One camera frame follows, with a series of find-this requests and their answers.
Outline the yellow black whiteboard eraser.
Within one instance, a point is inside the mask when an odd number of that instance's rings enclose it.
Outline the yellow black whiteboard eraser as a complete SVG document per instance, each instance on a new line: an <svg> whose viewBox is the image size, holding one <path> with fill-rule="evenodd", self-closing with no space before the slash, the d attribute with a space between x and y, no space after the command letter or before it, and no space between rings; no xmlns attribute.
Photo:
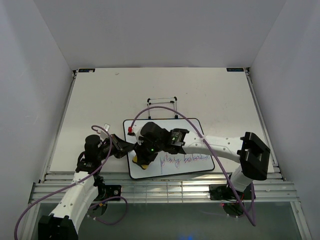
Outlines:
<svg viewBox="0 0 320 240"><path fill-rule="evenodd" d="M141 169L143 169L143 170L146 170L147 168L148 168L148 164L144 164L144 163L142 163L142 162L139 162L139 159L138 159L138 156L137 155L135 155L134 157L133 157L133 159L132 159L132 162L134 163L134 164L136 164L137 166L139 166Z"/></svg>

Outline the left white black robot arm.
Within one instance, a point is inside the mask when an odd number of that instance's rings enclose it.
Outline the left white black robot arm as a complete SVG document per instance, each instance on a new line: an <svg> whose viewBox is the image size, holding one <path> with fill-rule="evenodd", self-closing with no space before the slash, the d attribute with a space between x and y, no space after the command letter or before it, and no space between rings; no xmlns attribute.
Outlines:
<svg viewBox="0 0 320 240"><path fill-rule="evenodd" d="M97 134L85 138L84 151L77 159L71 187L49 215L38 222L37 237L40 240L77 240L82 220L89 211L100 209L104 213L108 201L120 201L120 185L106 185L100 175L102 161L114 156L124 157L134 149L115 134L101 140Z"/></svg>

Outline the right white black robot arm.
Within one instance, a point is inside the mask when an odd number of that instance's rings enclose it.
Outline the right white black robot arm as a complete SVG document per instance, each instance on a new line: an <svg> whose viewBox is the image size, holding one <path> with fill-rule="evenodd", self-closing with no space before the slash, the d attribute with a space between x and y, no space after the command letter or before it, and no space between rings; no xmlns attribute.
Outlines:
<svg viewBox="0 0 320 240"><path fill-rule="evenodd" d="M203 136L182 128L167 130L154 122L147 122L142 127L130 126L128 135L136 139L133 162L142 169L146 169L159 152L212 156L220 166L221 158L238 163L231 174L221 166L227 184L219 193L232 199L242 195L253 181L265 181L268 176L271 150L253 132L246 132L238 138Z"/></svg>

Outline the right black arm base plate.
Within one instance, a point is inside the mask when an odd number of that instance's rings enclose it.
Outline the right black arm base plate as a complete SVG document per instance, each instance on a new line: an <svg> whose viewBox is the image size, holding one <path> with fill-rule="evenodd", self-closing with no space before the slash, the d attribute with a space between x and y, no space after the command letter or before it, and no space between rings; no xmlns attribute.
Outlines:
<svg viewBox="0 0 320 240"><path fill-rule="evenodd" d="M241 191L237 191L236 193L238 194L238 197L240 198L240 200L250 200L252 191L251 191L251 187L247 186L246 189L241 192ZM228 202L236 202L237 198L234 194L234 192L232 191L232 189L226 185L215 185L215 184L210 184L209 185L209 194L210 194L210 199L211 200L224 200L224 201L228 201Z"/></svg>

